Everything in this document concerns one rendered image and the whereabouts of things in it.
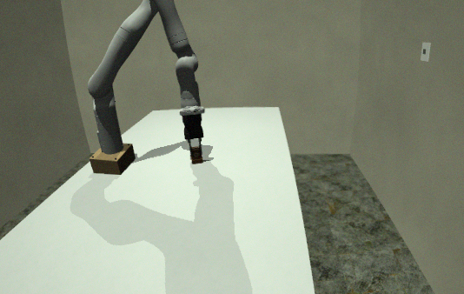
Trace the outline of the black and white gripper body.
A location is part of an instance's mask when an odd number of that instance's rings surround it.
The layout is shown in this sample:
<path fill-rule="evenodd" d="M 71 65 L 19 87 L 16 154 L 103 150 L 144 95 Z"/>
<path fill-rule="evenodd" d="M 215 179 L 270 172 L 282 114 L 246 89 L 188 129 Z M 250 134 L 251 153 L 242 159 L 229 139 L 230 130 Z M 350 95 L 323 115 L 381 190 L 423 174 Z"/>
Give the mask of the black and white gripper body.
<path fill-rule="evenodd" d="M 184 123 L 185 140 L 203 138 L 202 113 L 205 113 L 205 108 L 201 107 L 199 96 L 181 98 L 180 116 Z"/>

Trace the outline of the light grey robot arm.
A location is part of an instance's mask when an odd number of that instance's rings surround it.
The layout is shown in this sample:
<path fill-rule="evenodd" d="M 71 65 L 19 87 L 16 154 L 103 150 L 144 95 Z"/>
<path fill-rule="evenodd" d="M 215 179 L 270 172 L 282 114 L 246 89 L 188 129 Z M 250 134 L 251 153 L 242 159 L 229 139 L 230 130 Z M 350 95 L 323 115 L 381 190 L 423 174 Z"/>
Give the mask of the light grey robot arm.
<path fill-rule="evenodd" d="M 143 0 L 141 5 L 122 23 L 104 59 L 88 82 L 88 90 L 93 99 L 97 136 L 101 150 L 105 154 L 116 154 L 123 149 L 112 84 L 117 72 L 136 47 L 158 11 L 169 46 L 178 57 L 176 76 L 180 85 L 181 98 L 199 96 L 198 83 L 195 79 L 198 61 L 189 45 L 174 0 Z"/>

